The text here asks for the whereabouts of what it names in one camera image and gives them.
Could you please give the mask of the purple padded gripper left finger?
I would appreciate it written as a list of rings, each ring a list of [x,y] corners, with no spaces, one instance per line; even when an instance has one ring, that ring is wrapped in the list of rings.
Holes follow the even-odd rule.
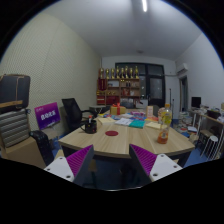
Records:
[[[89,145],[68,157],[59,156],[45,171],[82,186],[93,156],[94,147]]]

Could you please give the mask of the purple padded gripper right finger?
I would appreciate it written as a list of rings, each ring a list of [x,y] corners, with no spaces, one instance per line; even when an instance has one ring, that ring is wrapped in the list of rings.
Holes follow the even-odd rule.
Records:
[[[129,145],[129,155],[139,174],[152,182],[182,169],[165,154],[156,155],[134,144]]]

